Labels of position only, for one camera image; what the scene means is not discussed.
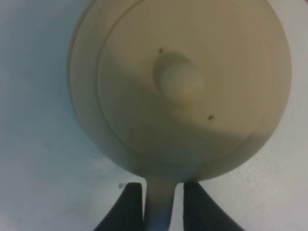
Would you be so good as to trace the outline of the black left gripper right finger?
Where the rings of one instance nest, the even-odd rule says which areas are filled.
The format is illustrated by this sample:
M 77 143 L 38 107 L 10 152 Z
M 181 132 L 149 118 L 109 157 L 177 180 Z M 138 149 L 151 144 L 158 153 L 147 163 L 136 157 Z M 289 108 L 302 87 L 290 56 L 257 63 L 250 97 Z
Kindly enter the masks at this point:
M 206 193 L 198 182 L 184 183 L 183 227 L 185 231 L 242 231 Z

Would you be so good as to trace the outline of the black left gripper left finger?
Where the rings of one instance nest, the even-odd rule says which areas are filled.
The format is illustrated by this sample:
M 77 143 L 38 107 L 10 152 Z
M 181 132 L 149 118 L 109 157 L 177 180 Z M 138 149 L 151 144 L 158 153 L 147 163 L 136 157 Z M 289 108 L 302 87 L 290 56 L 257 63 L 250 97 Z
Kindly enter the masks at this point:
M 128 183 L 112 209 L 94 229 L 95 231 L 142 231 L 142 185 Z

